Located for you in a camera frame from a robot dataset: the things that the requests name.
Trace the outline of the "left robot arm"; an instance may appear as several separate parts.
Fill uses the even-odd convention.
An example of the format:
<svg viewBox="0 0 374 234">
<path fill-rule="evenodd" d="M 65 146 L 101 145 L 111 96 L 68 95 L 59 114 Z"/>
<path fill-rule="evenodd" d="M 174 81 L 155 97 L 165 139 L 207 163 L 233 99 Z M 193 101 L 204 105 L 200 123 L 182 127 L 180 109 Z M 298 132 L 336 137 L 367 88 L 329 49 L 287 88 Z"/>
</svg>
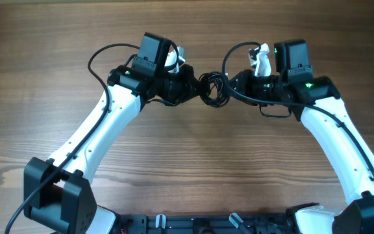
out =
<svg viewBox="0 0 374 234">
<path fill-rule="evenodd" d="M 137 52 L 101 80 L 103 94 L 76 132 L 48 159 L 24 169 L 18 213 L 57 233 L 124 233 L 120 215 L 97 204 L 91 184 L 122 130 L 147 103 L 174 107 L 198 94 L 193 68 L 175 42 L 145 33 Z"/>
</svg>

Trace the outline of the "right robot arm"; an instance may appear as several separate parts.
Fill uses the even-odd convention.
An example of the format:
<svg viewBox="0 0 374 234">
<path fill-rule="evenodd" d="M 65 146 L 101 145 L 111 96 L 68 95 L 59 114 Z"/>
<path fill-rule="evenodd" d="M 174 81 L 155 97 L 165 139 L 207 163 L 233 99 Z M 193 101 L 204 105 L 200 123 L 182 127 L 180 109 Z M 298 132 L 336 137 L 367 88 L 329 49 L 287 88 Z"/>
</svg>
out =
<svg viewBox="0 0 374 234">
<path fill-rule="evenodd" d="M 295 233 L 374 233 L 374 154 L 356 130 L 345 103 L 326 76 L 314 77 L 307 43 L 302 39 L 273 47 L 251 42 L 251 69 L 223 88 L 250 105 L 282 105 L 311 132 L 334 169 L 345 196 L 342 210 L 318 203 L 292 207 Z"/>
</svg>

